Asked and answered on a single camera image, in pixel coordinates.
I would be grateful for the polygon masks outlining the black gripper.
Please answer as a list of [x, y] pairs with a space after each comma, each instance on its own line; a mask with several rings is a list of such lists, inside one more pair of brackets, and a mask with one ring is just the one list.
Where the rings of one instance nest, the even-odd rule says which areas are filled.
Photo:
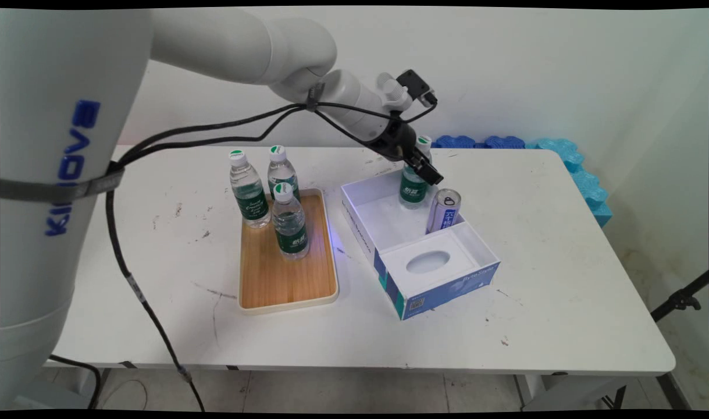
[[404, 161], [421, 180], [429, 185], [437, 185], [444, 180], [442, 174], [432, 165], [429, 153], [417, 148], [417, 133], [399, 116], [390, 119], [380, 135], [367, 142], [367, 149], [391, 162]]

